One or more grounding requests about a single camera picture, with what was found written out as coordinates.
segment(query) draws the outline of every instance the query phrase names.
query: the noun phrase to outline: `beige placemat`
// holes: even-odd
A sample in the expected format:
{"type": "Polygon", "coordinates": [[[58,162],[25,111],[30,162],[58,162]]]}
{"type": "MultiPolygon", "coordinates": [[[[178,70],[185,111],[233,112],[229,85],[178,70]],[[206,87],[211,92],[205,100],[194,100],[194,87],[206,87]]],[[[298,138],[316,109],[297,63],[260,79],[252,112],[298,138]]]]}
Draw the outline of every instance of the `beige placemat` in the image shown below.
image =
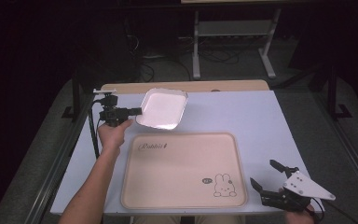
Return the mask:
{"type": "Polygon", "coordinates": [[[130,209],[233,207],[246,203],[236,141],[229,133],[134,137],[122,204],[130,209]]]}

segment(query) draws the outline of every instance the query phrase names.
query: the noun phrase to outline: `rabbit ear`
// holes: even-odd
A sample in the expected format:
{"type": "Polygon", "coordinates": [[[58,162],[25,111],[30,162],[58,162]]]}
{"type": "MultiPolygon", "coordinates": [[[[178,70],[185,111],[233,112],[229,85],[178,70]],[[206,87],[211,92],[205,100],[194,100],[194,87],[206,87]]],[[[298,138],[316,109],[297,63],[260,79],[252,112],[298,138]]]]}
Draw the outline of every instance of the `rabbit ear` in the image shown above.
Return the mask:
{"type": "Polygon", "coordinates": [[[230,180],[230,177],[228,174],[225,174],[222,176],[224,182],[228,182],[230,180]]]}
{"type": "Polygon", "coordinates": [[[224,182],[224,178],[222,175],[216,175],[215,179],[216,179],[216,184],[224,182]]]}

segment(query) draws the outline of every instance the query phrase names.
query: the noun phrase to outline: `white metal stand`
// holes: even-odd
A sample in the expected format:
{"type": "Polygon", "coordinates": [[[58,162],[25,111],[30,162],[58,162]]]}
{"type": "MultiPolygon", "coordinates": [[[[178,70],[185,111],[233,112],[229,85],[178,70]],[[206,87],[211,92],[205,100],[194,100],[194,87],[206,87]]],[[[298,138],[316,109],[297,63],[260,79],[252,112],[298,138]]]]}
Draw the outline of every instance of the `white metal stand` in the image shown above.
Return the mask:
{"type": "Polygon", "coordinates": [[[276,75],[269,62],[269,46],[275,34],[281,9],[277,8],[272,20],[254,21],[199,21],[199,12],[196,11],[194,20],[194,51],[193,51],[193,78],[198,80],[200,76],[199,60],[199,36],[219,35],[266,35],[267,42],[264,48],[259,49],[261,60],[266,68],[269,78],[276,75]]]}

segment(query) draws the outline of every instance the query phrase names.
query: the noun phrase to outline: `person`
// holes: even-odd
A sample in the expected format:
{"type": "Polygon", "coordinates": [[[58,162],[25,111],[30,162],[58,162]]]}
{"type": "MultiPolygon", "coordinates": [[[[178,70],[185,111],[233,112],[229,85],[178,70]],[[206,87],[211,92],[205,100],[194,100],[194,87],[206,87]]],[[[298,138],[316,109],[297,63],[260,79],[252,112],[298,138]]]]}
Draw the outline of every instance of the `person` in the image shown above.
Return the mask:
{"type": "MultiPolygon", "coordinates": [[[[91,224],[101,223],[103,207],[120,146],[124,143],[125,131],[132,125],[133,120],[128,119],[117,127],[103,124],[98,128],[98,135],[102,145],[100,157],[94,163],[86,181],[68,203],[60,218],[60,224],[91,224]]],[[[313,217],[307,212],[285,212],[287,224],[311,224],[313,217]]],[[[135,217],[134,224],[143,223],[180,223],[180,217],[147,216],[135,217]]],[[[196,223],[241,223],[239,216],[198,216],[196,223]]]]}

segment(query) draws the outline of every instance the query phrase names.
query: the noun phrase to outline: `forearm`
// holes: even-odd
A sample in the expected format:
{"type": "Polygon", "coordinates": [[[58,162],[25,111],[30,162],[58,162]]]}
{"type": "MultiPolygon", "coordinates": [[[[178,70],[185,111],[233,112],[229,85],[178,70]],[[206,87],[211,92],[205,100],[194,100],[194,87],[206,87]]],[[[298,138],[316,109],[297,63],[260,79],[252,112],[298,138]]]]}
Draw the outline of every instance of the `forearm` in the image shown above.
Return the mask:
{"type": "Polygon", "coordinates": [[[60,223],[89,224],[100,222],[117,159],[114,152],[114,150],[103,150],[92,167],[86,182],[65,208],[60,223]]]}

